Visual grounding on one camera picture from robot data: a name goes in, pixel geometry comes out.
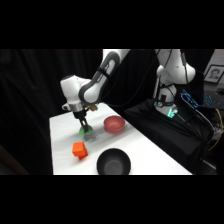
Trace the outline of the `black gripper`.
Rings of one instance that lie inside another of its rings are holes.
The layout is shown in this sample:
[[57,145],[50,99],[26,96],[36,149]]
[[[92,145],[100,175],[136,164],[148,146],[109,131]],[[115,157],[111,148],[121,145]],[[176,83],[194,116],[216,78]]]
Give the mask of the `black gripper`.
[[79,111],[79,112],[74,112],[74,117],[76,119],[80,120],[80,124],[81,124],[80,130],[84,130],[84,131],[87,132],[87,131],[89,131],[91,129],[91,126],[88,124],[87,121],[85,123],[82,122],[82,121],[85,120],[86,115],[87,115],[87,111],[86,110],[82,110],[82,111]]

